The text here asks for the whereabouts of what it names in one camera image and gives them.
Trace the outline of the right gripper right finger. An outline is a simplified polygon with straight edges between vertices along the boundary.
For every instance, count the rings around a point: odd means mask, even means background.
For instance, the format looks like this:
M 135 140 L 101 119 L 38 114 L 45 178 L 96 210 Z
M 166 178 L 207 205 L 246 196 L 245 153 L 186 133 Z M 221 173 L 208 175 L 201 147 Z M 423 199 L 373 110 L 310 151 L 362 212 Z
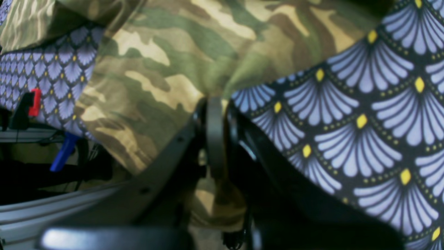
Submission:
M 208 101 L 208 163 L 247 204 L 248 250 L 402 250 L 391 226 L 340 202 L 295 170 L 233 103 Z

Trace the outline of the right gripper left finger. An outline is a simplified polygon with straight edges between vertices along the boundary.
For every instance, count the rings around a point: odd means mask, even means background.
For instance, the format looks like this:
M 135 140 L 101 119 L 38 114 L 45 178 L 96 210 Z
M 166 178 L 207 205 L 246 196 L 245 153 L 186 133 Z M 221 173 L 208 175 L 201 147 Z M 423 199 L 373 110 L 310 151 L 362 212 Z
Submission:
M 207 100 L 141 174 L 94 206 L 55 226 L 179 226 L 189 218 L 188 202 L 205 174 L 198 155 L 205 142 Z

